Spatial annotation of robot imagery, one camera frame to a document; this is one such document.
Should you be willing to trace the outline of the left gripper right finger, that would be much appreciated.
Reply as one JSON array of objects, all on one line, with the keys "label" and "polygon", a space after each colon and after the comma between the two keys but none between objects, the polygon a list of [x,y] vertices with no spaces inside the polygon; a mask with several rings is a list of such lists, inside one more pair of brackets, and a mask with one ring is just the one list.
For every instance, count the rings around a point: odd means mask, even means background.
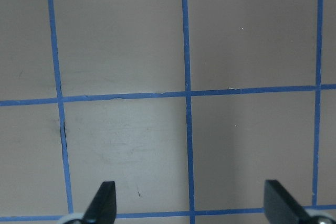
[{"label": "left gripper right finger", "polygon": [[277,180],[265,180],[264,214],[271,224],[308,223],[311,219],[307,211]]}]

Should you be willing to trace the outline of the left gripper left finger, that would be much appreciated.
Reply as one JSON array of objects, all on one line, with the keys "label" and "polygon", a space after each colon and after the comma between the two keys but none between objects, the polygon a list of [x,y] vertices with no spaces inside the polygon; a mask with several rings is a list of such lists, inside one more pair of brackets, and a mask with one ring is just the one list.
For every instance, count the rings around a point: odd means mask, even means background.
[{"label": "left gripper left finger", "polygon": [[113,224],[117,216],[115,182],[103,182],[89,207],[81,218],[81,223]]}]

